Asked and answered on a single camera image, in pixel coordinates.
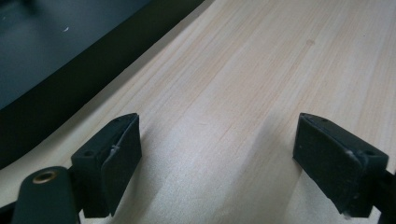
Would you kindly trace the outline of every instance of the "wood grain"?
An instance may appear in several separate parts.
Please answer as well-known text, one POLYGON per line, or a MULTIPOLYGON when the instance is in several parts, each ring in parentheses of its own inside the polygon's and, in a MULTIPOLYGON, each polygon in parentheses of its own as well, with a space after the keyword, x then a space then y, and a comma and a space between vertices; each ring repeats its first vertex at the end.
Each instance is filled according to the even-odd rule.
POLYGON ((113 218, 84 223, 346 220, 291 158, 300 112, 330 119, 396 168, 396 1, 206 1, 48 139, 0 171, 21 181, 137 112, 143 158, 113 218))

